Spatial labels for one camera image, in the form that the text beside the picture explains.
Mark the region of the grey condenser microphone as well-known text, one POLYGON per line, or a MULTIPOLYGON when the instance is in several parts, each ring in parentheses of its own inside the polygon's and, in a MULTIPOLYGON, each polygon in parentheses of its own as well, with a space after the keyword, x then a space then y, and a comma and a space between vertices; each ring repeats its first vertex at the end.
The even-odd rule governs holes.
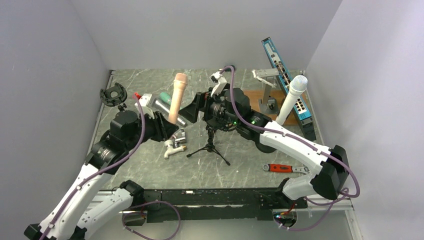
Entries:
MULTIPOLYGON (((161 99, 159 98, 155 98, 153 100, 153 104, 152 106, 156 109, 158 109, 159 111, 162 111, 163 113, 165 113, 166 115, 169 115, 170 113, 170 106, 167 105, 166 103, 164 103, 161 99)), ((186 127, 187 126, 187 122, 185 120, 183 120, 180 116, 177 117, 177 123, 182 126, 182 127, 186 127)))

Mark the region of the mint green microphone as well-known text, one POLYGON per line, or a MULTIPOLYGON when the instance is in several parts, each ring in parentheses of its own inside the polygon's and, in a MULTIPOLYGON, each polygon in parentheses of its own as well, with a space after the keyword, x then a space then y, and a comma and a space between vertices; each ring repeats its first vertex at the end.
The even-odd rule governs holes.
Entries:
POLYGON ((172 97, 167 92, 161 92, 159 94, 159 97, 164 103, 171 105, 172 97))

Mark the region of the peach pink microphone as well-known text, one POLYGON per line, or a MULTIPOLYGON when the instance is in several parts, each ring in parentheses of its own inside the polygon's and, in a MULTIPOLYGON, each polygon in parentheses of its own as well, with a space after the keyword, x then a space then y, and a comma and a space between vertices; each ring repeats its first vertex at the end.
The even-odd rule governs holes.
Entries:
POLYGON ((177 73, 173 81, 173 92, 168 114, 168 121, 172 124, 176 124, 178 121, 179 110, 187 84, 188 76, 185 73, 177 73))

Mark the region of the black tripod shock mount stand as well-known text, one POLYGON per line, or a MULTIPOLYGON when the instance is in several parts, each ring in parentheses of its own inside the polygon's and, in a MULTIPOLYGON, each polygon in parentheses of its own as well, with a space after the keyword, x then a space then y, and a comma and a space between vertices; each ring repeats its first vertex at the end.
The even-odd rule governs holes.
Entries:
POLYGON ((230 166, 230 162, 227 161, 225 159, 225 157, 216 149, 216 146, 214 145, 214 137, 215 137, 215 133, 217 131, 223 131, 223 132, 232 132, 236 129, 236 123, 224 123, 224 122, 220 122, 218 120, 214 120, 214 119, 210 119, 208 121, 206 121, 206 127, 205 127, 206 131, 207 131, 207 143, 204 147, 199 148, 198 150, 189 153, 186 155, 187 158, 190 158, 192 155, 200 152, 200 151, 207 151, 209 153, 213 152, 215 154, 217 154, 218 156, 220 156, 222 158, 222 160, 228 165, 230 166))

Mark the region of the black shock mount desk stand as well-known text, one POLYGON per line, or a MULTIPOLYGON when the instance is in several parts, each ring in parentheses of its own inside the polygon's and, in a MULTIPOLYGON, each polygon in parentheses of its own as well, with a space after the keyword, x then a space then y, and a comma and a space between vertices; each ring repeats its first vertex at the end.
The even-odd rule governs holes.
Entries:
POLYGON ((119 111, 124 111, 127 108, 125 101, 128 97, 124 86, 116 82, 113 86, 99 91, 101 102, 107 107, 117 107, 119 111))

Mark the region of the white microphone silver grille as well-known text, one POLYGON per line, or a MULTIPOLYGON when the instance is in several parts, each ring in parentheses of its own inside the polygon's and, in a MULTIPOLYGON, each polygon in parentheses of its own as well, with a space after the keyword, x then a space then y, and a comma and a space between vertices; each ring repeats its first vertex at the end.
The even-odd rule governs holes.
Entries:
POLYGON ((286 95, 284 102, 282 103, 280 112, 276 117, 275 121, 279 125, 283 125, 295 106, 298 98, 305 92, 307 89, 308 79, 304 75, 297 75, 290 82, 288 88, 288 94, 286 95))

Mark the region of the black round base stand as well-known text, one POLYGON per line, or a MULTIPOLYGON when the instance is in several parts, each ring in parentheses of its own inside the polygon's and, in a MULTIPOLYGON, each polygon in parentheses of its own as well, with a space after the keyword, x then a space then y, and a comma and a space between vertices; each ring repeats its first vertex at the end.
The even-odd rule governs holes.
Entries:
POLYGON ((273 148, 273 147, 271 147, 271 146, 268 146, 268 145, 264 145, 264 144, 262 144, 262 143, 260 143, 260 142, 256 142, 256 143, 255 143, 255 146, 256 146, 256 148, 257 148, 260 152, 262 152, 262 153, 266 153, 266 154, 270 154, 270 153, 273 153, 273 152, 275 152, 275 151, 276 151, 276 149, 275 149, 275 148, 273 148))

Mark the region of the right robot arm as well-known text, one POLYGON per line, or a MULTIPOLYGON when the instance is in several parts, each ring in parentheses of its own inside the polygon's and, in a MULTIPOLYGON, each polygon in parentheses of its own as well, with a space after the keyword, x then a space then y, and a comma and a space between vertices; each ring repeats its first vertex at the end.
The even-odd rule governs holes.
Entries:
POLYGON ((309 141, 253 110, 249 97, 240 88, 229 90, 226 86, 215 96, 211 91, 198 92, 178 113, 195 123, 200 112, 212 128, 234 128, 243 138, 253 141, 259 151, 281 151, 309 169, 301 177, 282 181, 275 194, 280 207, 287 208, 295 200, 310 195, 336 200, 342 193, 349 175, 346 151, 340 146, 330 148, 309 141))

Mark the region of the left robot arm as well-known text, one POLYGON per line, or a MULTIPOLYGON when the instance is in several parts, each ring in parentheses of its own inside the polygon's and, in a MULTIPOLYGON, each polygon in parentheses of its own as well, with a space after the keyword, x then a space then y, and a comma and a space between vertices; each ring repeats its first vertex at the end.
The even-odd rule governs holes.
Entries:
POLYGON ((114 215, 127 208, 139 209, 145 202, 144 189, 124 181, 106 200, 88 209, 93 198, 128 159, 131 150, 148 140, 168 140, 178 126, 158 111, 140 114, 119 111, 110 129, 92 146, 74 183, 54 210, 40 223, 30 224, 24 235, 30 240, 88 240, 114 215))

